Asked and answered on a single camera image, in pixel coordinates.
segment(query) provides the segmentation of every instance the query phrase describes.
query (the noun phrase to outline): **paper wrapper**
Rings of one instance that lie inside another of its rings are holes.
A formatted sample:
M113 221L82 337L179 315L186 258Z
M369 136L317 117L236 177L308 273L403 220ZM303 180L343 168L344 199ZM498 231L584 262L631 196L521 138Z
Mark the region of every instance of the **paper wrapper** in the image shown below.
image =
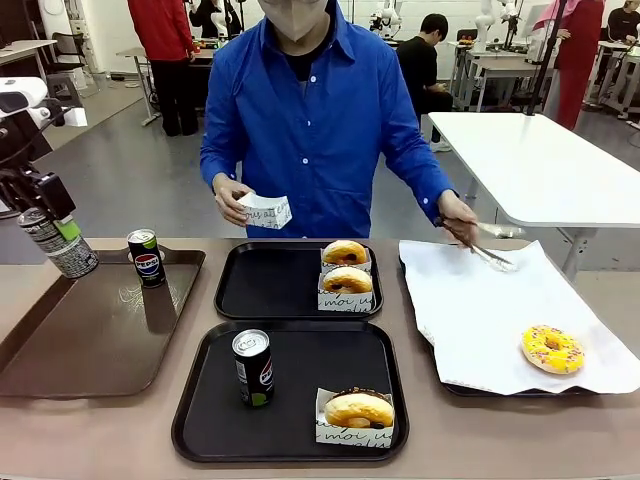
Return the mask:
M323 274L318 281L318 310L326 312L370 312L373 310L373 292L334 293L322 287Z
M440 381L502 395L640 388L640 360L602 324L538 242L496 253L518 270L498 272L455 246L400 243L418 330L434 345ZM556 375L531 364L522 352L522 335L536 325L578 340L584 367Z
M265 198L247 193L238 203L245 207L247 225L280 230L292 218L287 197Z
M393 439L393 427L345 428L329 425L324 416L324 406L335 395L334 392L318 389L316 395L316 442L352 445L356 447L389 448ZM384 396L393 405L391 395Z
M365 272L367 272L369 275L371 275L371 256L369 255L369 249L365 248L365 251L367 252L367 261L365 263L361 263L359 265L349 265L350 267L353 268L357 268L358 270L363 270ZM329 273L331 270L335 270L338 267L344 267L345 265L336 265L335 263L326 263L323 262L322 259L324 258L324 248L320 250L320 265L322 265L322 274L326 275L327 273Z

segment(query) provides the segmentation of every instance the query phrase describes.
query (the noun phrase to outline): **red jacket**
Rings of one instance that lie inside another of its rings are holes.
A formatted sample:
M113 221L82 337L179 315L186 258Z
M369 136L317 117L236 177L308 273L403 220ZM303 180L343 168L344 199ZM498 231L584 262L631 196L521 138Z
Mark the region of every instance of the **red jacket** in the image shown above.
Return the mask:
M176 61L193 51L182 0L128 0L133 26L149 60Z

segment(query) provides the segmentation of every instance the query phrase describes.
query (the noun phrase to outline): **face mask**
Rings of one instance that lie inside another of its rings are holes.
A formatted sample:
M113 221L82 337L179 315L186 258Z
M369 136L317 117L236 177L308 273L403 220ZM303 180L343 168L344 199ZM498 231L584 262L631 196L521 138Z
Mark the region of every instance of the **face mask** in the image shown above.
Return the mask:
M328 0L258 0L269 21L297 42L320 21Z

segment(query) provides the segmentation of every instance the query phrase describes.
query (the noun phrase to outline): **black hair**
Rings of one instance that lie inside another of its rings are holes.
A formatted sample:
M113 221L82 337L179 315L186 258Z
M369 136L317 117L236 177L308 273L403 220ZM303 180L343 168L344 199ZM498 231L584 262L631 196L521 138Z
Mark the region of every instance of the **black hair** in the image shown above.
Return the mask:
M447 21L447 17L440 15L439 13L432 13L424 17L420 31L424 33L431 33L436 30L440 32L442 40L444 40L447 33L449 33L449 22Z

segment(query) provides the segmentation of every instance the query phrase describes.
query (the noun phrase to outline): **shirt collar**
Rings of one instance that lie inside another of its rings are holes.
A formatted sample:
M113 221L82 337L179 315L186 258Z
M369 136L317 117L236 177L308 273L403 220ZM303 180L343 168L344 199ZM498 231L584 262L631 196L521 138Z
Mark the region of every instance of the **shirt collar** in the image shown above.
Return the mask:
M349 41L348 36L349 25L347 24L344 15L342 15L342 11L340 10L337 0L329 0L329 3L327 4L327 11L329 14L333 13L335 15L335 28L330 43L337 43L347 58L351 61L355 61L355 56L353 55L353 49L351 48L351 42ZM280 52L273 36L273 32L271 31L272 28L273 26L269 24L266 17L260 21L260 48L262 51L264 51L265 48L268 48L274 52Z

